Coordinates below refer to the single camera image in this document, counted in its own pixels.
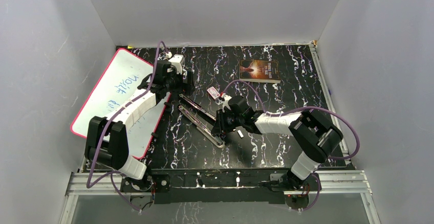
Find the brown book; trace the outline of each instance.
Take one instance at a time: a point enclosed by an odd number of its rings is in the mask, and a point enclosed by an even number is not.
[[[240,60],[240,80],[280,83],[279,63],[267,60]]]

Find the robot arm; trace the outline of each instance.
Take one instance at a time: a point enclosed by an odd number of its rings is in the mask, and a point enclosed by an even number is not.
[[[318,110],[280,116],[254,111],[242,96],[224,96],[224,99],[224,108],[217,111],[211,130],[213,135],[224,135],[242,126],[251,133],[280,133],[296,139],[303,152],[285,177],[292,188],[299,189],[343,139],[341,131]]]
[[[89,122],[86,139],[85,157],[93,160],[102,130],[120,109],[123,109],[111,122],[107,134],[109,141],[103,141],[97,163],[117,170],[126,176],[141,180],[146,165],[129,154],[127,132],[151,108],[156,106],[167,92],[190,95],[194,91],[193,72],[184,69],[184,57],[174,55],[169,61],[161,60],[156,64],[154,80],[146,92],[150,75],[145,77],[134,94],[117,110],[101,118],[95,116]]]

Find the red border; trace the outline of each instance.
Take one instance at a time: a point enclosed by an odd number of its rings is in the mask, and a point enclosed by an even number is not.
[[[71,131],[73,134],[75,134],[75,135],[77,135],[77,136],[80,136],[80,137],[86,139],[86,136],[82,136],[82,135],[80,135],[79,133],[74,132],[74,131],[72,130],[72,126],[74,125],[75,121],[77,120],[77,118],[78,118],[78,116],[80,115],[80,113],[81,113],[81,111],[83,110],[83,108],[86,106],[87,102],[89,101],[89,98],[92,96],[92,93],[94,92],[94,90],[95,90],[96,87],[98,86],[98,84],[99,84],[99,82],[101,81],[102,77],[104,76],[105,72],[107,71],[107,69],[109,68],[109,66],[112,64],[112,62],[113,62],[113,60],[115,59],[116,55],[117,55],[117,54],[119,53],[119,51],[121,51],[121,50],[122,50],[122,51],[126,51],[127,53],[133,55],[134,57],[136,57],[136,58],[138,58],[138,59],[140,59],[140,60],[142,60],[143,62],[149,64],[150,66],[153,66],[151,63],[149,63],[149,62],[147,62],[146,60],[144,60],[144,59],[138,57],[137,55],[131,53],[130,51],[128,51],[128,50],[126,50],[126,49],[118,49],[118,50],[116,51],[116,53],[113,55],[113,58],[110,60],[110,63],[108,63],[108,65],[107,65],[107,67],[105,68],[104,72],[102,73],[101,77],[99,77],[98,82],[96,83],[96,85],[95,85],[94,88],[92,89],[91,93],[89,94],[88,98],[87,98],[86,101],[84,102],[83,106],[80,108],[80,111],[78,112],[77,116],[76,116],[76,117],[74,118],[74,120],[72,121],[71,126],[70,126],[69,129],[70,129],[70,131]],[[163,113],[164,113],[164,110],[166,110],[166,107],[167,107],[167,106],[164,105],[164,108],[163,108],[163,110],[161,111],[160,118],[158,119],[158,122],[157,122],[157,124],[155,125],[155,128],[154,128],[154,133],[155,133],[155,131],[157,130],[158,124],[160,123],[161,117],[163,116]],[[150,143],[151,143],[151,141],[152,141],[153,138],[154,138],[154,136],[151,136],[151,137],[150,137],[150,139],[149,139],[149,143],[148,143],[148,147],[146,148],[145,152],[143,153],[143,156],[142,156],[141,158],[138,158],[138,157],[133,156],[135,159],[139,159],[139,160],[141,160],[141,159],[143,159],[143,158],[145,157],[146,152],[148,151],[149,146],[150,146]]]

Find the black marble table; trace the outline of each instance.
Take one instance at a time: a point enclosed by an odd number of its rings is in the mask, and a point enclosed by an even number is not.
[[[212,114],[221,108],[206,92],[214,86],[221,92],[227,83],[239,78],[238,64],[242,59],[278,61],[281,83],[251,83],[258,91],[267,110],[287,111],[314,105],[327,108],[308,45],[187,47],[169,48],[173,54],[182,54],[186,66],[196,74],[194,100]],[[135,48],[130,51],[153,63],[155,48]],[[229,88],[231,96],[247,97],[249,105],[260,109],[254,93],[244,84]],[[152,169],[224,169],[224,168],[289,168],[297,160],[301,149],[293,137],[286,135],[252,135],[240,129],[226,137],[226,146],[216,148],[195,126],[181,115],[179,101],[171,97],[156,134],[144,158]],[[334,156],[342,156],[338,147]],[[344,161],[325,163],[324,167],[344,167]]]

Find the whiteboard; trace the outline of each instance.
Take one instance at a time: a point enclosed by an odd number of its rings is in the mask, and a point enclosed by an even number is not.
[[[71,132],[86,138],[90,119],[94,116],[105,117],[117,109],[133,95],[142,79],[152,71],[150,63],[125,49],[119,49],[72,122]],[[165,109],[164,102],[169,98],[170,93],[167,93],[157,106],[145,113],[127,132],[129,153],[133,157],[142,159],[146,155],[152,139],[151,133],[155,132]]]

